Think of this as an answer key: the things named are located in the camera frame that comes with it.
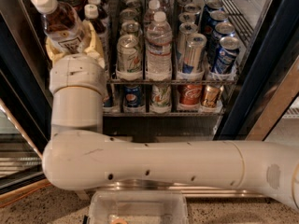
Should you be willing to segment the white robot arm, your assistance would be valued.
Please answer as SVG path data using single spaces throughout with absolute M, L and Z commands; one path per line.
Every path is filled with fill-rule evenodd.
M 124 180 L 151 180 L 261 193 L 299 209 L 299 150 L 262 141 L 132 143 L 102 133 L 106 78 L 102 44 L 93 26 L 79 26 L 83 50 L 67 54 L 51 39 L 51 139 L 42 168 L 68 190 Z

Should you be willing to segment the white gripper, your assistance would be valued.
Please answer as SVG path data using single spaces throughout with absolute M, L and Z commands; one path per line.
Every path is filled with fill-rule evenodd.
M 50 70 L 52 94 L 68 87 L 81 87 L 106 94 L 105 58 L 102 42 L 89 21 L 84 21 L 85 31 L 90 36 L 90 45 L 83 54 L 66 55 L 57 50 L 46 38 L 46 52 L 53 65 Z

